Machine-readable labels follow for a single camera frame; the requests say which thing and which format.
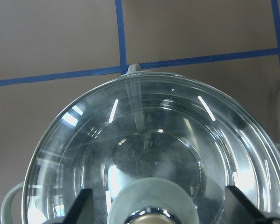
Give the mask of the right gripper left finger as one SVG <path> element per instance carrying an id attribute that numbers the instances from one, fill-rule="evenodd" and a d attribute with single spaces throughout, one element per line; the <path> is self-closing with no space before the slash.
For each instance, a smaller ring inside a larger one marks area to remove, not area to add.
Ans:
<path id="1" fill-rule="evenodd" d="M 67 213 L 63 224 L 93 224 L 94 205 L 92 189 L 82 189 Z"/>

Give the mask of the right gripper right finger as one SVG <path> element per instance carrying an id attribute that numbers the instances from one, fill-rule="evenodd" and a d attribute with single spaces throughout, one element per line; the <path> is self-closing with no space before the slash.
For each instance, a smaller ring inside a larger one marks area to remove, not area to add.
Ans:
<path id="1" fill-rule="evenodd" d="M 225 187 L 225 216 L 228 224 L 271 224 L 236 186 Z"/>

